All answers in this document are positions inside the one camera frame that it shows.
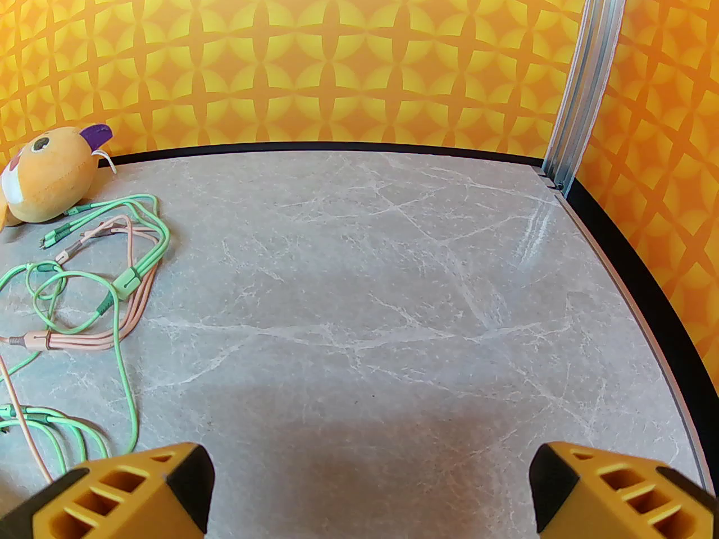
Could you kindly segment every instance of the yellow patterned wallpaper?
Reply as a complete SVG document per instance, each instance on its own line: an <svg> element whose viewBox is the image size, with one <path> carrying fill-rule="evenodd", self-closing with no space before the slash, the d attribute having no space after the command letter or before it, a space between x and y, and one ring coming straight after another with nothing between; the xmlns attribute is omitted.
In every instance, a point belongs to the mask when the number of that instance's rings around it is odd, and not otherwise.
<svg viewBox="0 0 719 539"><path fill-rule="evenodd" d="M719 390L719 0L627 0L579 178L680 315Z"/></svg>
<svg viewBox="0 0 719 539"><path fill-rule="evenodd" d="M0 0L0 164L59 124L114 154L244 141L541 157L585 0Z"/></svg>

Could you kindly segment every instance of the marble floor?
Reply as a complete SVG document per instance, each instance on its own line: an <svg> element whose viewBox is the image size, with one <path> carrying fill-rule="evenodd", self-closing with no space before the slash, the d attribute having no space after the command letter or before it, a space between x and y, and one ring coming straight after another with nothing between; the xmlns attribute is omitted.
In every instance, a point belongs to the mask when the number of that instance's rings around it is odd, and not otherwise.
<svg viewBox="0 0 719 539"><path fill-rule="evenodd" d="M209 537L527 539L527 471L545 441L697 477L639 326L531 167L227 154L101 170L93 197L144 192L172 244L124 341L139 448L207 447ZM0 234L0 268L54 256L38 250L47 230ZM116 274L123 256L106 238L69 266ZM70 286L62 319L103 295ZM20 282L0 294L0 333L37 325ZM44 354L16 385L115 449L128 438L110 351ZM5 511L43 481L17 429L0 444Z"/></svg>

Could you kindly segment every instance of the plush toy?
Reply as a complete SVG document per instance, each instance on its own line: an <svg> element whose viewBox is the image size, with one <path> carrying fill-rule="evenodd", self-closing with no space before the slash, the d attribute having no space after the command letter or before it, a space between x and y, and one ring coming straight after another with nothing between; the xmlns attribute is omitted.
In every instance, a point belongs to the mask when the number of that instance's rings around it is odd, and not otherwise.
<svg viewBox="0 0 719 539"><path fill-rule="evenodd" d="M47 131L23 146L2 172L0 231L23 221L46 221L75 205L87 193L97 170L98 149L112 137L105 124L80 130Z"/></svg>

